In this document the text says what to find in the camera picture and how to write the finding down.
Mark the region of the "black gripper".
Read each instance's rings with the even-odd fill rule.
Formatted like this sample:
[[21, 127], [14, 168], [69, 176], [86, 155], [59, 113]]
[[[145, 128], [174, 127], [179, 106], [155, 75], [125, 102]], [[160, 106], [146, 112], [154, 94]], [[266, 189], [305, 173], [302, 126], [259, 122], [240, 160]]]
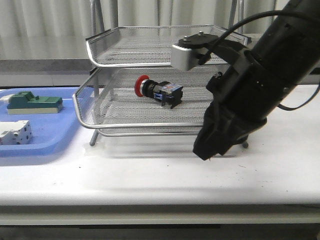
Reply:
[[275, 108], [275, 77], [254, 50], [243, 51], [224, 74], [209, 80], [206, 89], [213, 100], [192, 150], [202, 160], [224, 155], [232, 146], [244, 143], [267, 123]]

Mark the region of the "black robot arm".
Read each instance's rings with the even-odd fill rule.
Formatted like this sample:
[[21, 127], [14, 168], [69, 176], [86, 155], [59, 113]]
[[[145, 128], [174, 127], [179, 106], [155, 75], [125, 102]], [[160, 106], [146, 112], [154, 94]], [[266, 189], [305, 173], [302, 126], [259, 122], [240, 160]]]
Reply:
[[283, 10], [251, 50], [208, 82], [213, 100], [193, 144], [201, 159], [245, 142], [319, 62], [320, 24], [297, 17], [319, 19], [319, 1], [291, 0]]

